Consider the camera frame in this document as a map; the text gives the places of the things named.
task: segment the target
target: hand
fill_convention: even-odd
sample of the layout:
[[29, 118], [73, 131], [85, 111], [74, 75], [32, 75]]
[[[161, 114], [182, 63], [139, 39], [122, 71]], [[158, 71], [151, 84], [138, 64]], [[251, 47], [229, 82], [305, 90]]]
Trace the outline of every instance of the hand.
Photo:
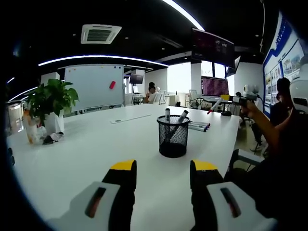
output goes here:
[[257, 106], [249, 100], [247, 101], [246, 107], [241, 107], [241, 112], [249, 118], [253, 118], [256, 114], [260, 113]]

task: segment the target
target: green leaves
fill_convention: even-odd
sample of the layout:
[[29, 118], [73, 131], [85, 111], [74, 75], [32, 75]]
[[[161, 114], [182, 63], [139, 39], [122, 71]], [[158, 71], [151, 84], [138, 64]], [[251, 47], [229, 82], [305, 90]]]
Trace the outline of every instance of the green leaves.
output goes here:
[[71, 112], [71, 105], [76, 105], [78, 94], [73, 88], [66, 89], [66, 86], [69, 85], [72, 85], [72, 83], [49, 79], [47, 86], [44, 86], [44, 84], [38, 86], [28, 97], [30, 115], [39, 117], [43, 123], [45, 115], [51, 112], [54, 112], [57, 116], [60, 115], [61, 110]]

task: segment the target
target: white conference table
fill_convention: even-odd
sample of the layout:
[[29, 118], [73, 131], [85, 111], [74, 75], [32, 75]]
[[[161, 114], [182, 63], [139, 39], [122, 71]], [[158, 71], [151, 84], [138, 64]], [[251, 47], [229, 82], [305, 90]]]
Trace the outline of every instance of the white conference table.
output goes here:
[[[188, 231], [194, 226], [190, 161], [209, 161], [225, 175], [238, 129], [238, 116], [187, 109], [194, 121], [211, 123], [207, 132], [189, 130], [187, 153], [170, 159], [159, 153], [157, 117], [165, 105], [136, 105], [64, 119], [65, 137], [51, 145], [30, 145], [26, 132], [8, 138], [14, 171], [29, 201], [47, 221], [61, 217], [70, 201], [92, 182], [101, 182], [116, 162], [137, 161], [132, 231]], [[180, 115], [184, 108], [169, 107]], [[151, 116], [122, 123], [111, 120]]]

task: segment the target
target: ceiling light strip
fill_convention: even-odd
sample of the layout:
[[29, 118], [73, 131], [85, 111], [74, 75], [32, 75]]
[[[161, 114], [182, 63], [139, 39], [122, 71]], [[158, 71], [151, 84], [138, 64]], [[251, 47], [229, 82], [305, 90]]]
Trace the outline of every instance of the ceiling light strip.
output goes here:
[[63, 61], [63, 60], [69, 60], [69, 59], [83, 59], [83, 58], [126, 59], [126, 60], [134, 60], [134, 61], [146, 62], [146, 63], [150, 63], [150, 64], [156, 64], [156, 65], [161, 65], [161, 66], [166, 66], [166, 67], [168, 67], [168, 65], [166, 65], [166, 64], [160, 64], [160, 63], [153, 62], [153, 61], [149, 61], [149, 60], [145, 60], [145, 59], [136, 59], [136, 58], [122, 57], [122, 56], [114, 56], [114, 55], [79, 55], [79, 56], [70, 56], [70, 57], [65, 57], [65, 58], [60, 58], [60, 59], [54, 59], [54, 60], [50, 60], [50, 61], [47, 61], [47, 62], [43, 62], [43, 63], [39, 64], [39, 66], [43, 66], [43, 65], [46, 65], [46, 64], [51, 64], [51, 63], [58, 62], [58, 61]]
[[181, 13], [185, 18], [187, 18], [197, 29], [204, 30], [204, 28], [195, 20], [186, 10], [184, 10], [182, 7], [180, 7], [177, 3], [175, 3], [173, 0], [162, 0], [165, 3], [167, 3], [169, 6], [172, 6], [175, 10], [177, 10], [179, 13]]
[[11, 82], [12, 80], [14, 80], [14, 79], [15, 79], [15, 77], [11, 78], [9, 81], [7, 81], [7, 84], [8, 84], [9, 82]]
[[22, 94], [25, 94], [25, 93], [27, 93], [27, 92], [29, 92], [29, 91], [31, 91], [31, 90], [36, 89], [36, 88], [38, 88], [38, 87], [31, 88], [31, 89], [29, 89], [29, 90], [26, 90], [26, 91], [24, 91], [24, 92], [22, 92], [22, 93], [20, 93], [20, 94], [18, 94], [18, 95], [16, 95], [16, 96], [14, 96], [13, 98], [11, 98], [11, 99], [9, 100], [9, 102], [12, 101], [13, 99], [16, 99], [18, 96], [21, 96]]

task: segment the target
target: white flower pot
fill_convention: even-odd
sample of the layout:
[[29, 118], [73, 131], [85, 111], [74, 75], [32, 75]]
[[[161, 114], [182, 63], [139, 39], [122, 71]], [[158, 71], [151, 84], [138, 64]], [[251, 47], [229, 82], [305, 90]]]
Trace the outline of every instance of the white flower pot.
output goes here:
[[57, 132], [64, 133], [64, 120], [63, 120], [64, 111], [61, 110], [60, 115], [57, 116], [54, 112], [45, 116], [44, 124], [47, 135], [51, 135]]

